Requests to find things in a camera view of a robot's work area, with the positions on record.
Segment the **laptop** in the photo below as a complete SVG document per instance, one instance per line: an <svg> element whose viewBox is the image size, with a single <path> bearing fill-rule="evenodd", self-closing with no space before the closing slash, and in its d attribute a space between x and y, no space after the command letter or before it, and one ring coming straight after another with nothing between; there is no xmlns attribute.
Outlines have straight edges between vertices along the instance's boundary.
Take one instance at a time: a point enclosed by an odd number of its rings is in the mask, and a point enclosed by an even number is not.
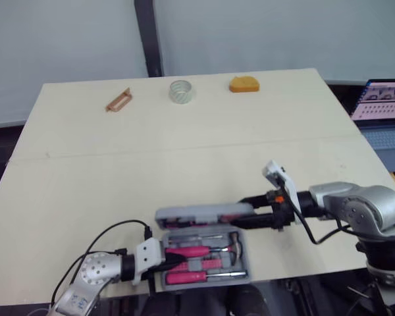
<svg viewBox="0 0 395 316"><path fill-rule="evenodd" d="M390 172L395 172L395 79L369 80L350 113Z"/></svg>

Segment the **laptop screen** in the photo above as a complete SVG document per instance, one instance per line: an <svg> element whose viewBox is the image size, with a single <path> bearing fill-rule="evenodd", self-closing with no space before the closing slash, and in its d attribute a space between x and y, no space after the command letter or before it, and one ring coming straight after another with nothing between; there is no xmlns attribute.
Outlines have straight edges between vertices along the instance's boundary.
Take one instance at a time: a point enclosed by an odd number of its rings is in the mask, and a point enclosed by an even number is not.
<svg viewBox="0 0 395 316"><path fill-rule="evenodd" d="M368 81L351 114L354 121L389 122L395 120L395 80Z"/></svg>

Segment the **open tool case lid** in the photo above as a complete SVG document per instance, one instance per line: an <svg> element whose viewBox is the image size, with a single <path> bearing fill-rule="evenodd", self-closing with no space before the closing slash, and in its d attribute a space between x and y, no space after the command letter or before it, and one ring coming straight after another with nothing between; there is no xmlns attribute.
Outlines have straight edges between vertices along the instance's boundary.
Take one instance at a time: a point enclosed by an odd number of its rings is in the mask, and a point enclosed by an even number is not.
<svg viewBox="0 0 395 316"><path fill-rule="evenodd" d="M164 207L158 209L155 221L161 229L202 227L227 224L232 219L254 214L247 203Z"/></svg>

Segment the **orange sponge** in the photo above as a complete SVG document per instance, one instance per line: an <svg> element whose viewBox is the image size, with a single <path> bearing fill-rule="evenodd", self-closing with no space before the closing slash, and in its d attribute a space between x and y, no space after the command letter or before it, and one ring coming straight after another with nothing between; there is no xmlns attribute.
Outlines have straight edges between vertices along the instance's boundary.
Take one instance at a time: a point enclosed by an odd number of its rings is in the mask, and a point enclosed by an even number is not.
<svg viewBox="0 0 395 316"><path fill-rule="evenodd" d="M254 92L259 91L259 82L251 76L234 77L230 81L231 92Z"/></svg>

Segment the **wooden table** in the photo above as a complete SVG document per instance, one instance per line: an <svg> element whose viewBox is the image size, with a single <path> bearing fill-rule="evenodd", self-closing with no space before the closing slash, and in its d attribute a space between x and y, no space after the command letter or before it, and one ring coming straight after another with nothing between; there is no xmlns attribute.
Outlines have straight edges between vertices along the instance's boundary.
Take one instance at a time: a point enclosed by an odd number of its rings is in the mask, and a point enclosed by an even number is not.
<svg viewBox="0 0 395 316"><path fill-rule="evenodd" d="M315 70L254 72L258 93L233 94L237 74L187 76L195 96L168 97L173 77L44 85L0 182L0 305L49 302L75 257L107 226L155 211L238 201L272 186L261 169L283 165L298 190L332 181L395 183ZM105 105L127 86L120 112ZM334 222L309 220L316 237ZM356 238L320 246L301 225L245 232L254 281L355 269ZM96 249L130 250L142 228L121 226ZM114 284L104 296L147 291Z"/></svg>

